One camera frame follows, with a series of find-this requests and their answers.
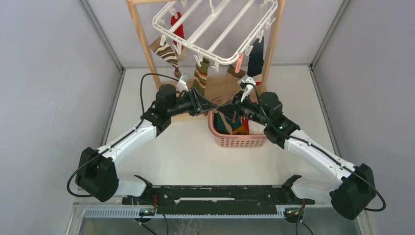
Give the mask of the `tan brown sock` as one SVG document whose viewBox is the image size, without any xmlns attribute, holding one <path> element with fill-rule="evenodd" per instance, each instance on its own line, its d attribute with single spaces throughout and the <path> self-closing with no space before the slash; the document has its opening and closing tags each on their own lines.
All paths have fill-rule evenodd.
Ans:
<svg viewBox="0 0 415 235">
<path fill-rule="evenodd" d="M 239 72 L 235 72 L 235 67 L 229 65 L 224 76 L 207 78 L 204 97 L 217 105 L 231 101 L 233 96 L 241 90 L 237 81 L 245 75 L 244 70 L 240 69 Z"/>
</svg>

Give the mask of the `olive orange striped sock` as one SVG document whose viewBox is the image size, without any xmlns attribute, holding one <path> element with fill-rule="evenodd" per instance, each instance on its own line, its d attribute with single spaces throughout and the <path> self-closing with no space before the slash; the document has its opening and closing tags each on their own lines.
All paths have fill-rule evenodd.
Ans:
<svg viewBox="0 0 415 235">
<path fill-rule="evenodd" d="M 194 87 L 198 93 L 202 96 L 205 96 L 206 83 L 208 78 L 208 69 L 210 66 L 210 61 L 203 57 L 200 64 L 196 64 L 194 71 L 194 79 L 192 87 Z"/>
</svg>

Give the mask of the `navy blue sock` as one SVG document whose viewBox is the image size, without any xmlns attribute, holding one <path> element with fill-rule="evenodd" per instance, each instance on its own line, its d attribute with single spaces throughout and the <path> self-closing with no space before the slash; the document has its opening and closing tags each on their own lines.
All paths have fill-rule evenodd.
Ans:
<svg viewBox="0 0 415 235">
<path fill-rule="evenodd" d="M 264 37 L 253 42 L 253 48 L 249 54 L 247 75 L 251 77 L 257 86 L 262 81 L 262 70 L 264 65 Z"/>
</svg>

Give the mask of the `white plastic clip hanger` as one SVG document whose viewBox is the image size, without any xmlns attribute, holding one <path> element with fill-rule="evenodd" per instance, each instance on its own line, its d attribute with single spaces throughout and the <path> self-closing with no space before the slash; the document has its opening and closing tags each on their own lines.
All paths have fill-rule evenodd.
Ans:
<svg viewBox="0 0 415 235">
<path fill-rule="evenodd" d="M 277 9 L 276 0 L 171 1 L 155 14 L 152 26 L 177 56 L 189 53 L 197 64 L 205 57 L 217 71 L 220 65 L 241 64 L 276 20 Z M 177 12 L 182 17 L 171 26 Z M 174 34 L 181 24 L 184 39 Z"/>
</svg>

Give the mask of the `red santa sock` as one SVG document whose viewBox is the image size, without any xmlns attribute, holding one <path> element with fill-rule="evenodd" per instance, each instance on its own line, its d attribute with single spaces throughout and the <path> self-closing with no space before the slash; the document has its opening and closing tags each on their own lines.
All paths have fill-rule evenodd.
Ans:
<svg viewBox="0 0 415 235">
<path fill-rule="evenodd" d="M 249 120 L 245 117 L 241 118 L 241 123 L 245 128 L 246 132 L 249 133 Z"/>
</svg>

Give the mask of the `dark green sock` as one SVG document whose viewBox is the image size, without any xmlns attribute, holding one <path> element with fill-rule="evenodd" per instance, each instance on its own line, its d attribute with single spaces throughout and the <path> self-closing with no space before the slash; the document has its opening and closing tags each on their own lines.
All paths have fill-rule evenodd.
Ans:
<svg viewBox="0 0 415 235">
<path fill-rule="evenodd" d="M 229 132 L 227 131 L 225 124 L 223 122 L 223 119 L 220 116 L 221 113 L 214 113 L 213 114 L 213 127 L 216 130 L 216 132 L 220 134 L 227 135 Z"/>
</svg>

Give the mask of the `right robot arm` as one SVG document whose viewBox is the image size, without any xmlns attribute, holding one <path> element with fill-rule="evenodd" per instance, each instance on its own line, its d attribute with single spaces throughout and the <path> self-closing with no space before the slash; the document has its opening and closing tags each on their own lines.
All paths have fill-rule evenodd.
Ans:
<svg viewBox="0 0 415 235">
<path fill-rule="evenodd" d="M 246 118 L 263 125 L 263 132 L 271 143 L 300 156 L 325 176 L 325 181 L 292 176 L 288 180 L 289 187 L 283 190 L 287 203 L 294 204 L 300 199 L 330 203 L 342 217 L 356 219 L 378 194 L 372 169 L 329 152 L 287 118 L 282 108 L 275 93 L 262 93 L 258 102 L 252 102 L 248 95 L 238 92 L 217 110 L 231 120 Z"/>
</svg>

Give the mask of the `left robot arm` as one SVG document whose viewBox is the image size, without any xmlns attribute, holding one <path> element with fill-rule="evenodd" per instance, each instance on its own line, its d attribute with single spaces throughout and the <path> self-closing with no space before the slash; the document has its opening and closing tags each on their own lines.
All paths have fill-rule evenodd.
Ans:
<svg viewBox="0 0 415 235">
<path fill-rule="evenodd" d="M 150 183 L 139 176 L 121 179 L 118 167 L 142 145 L 158 137 L 171 124 L 172 117 L 184 113 L 194 117 L 216 107 L 195 88 L 178 92 L 171 84 L 162 85 L 149 109 L 131 129 L 106 145 L 82 151 L 79 167 L 70 179 L 87 192 L 86 197 L 100 202 L 113 196 L 134 196 L 141 204 L 147 204 L 153 198 Z"/>
</svg>

